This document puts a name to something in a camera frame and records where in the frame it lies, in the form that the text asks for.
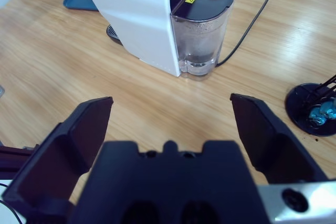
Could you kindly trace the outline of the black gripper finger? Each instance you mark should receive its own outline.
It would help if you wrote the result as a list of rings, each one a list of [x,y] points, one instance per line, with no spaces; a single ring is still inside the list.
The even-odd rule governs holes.
[[[29,206],[43,201],[68,201],[104,141],[112,104],[112,97],[79,104],[33,152],[2,198]]]
[[[328,177],[309,152],[260,99],[231,95],[241,142],[253,167],[270,184],[326,182]]]

